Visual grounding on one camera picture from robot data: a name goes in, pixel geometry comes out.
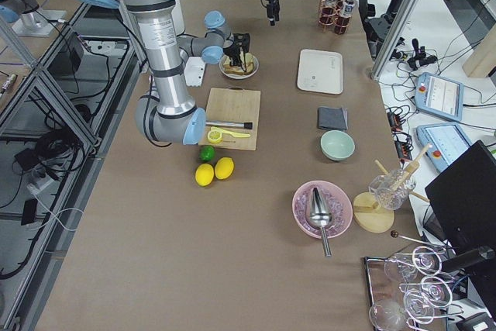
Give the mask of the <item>white arm base mount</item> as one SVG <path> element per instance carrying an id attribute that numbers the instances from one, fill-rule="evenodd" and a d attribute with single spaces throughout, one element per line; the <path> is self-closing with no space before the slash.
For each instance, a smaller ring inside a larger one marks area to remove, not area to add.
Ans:
<path id="1" fill-rule="evenodd" d="M 200 57 L 189 57 L 184 76 L 188 87 L 200 87 L 205 76 L 205 62 Z"/>

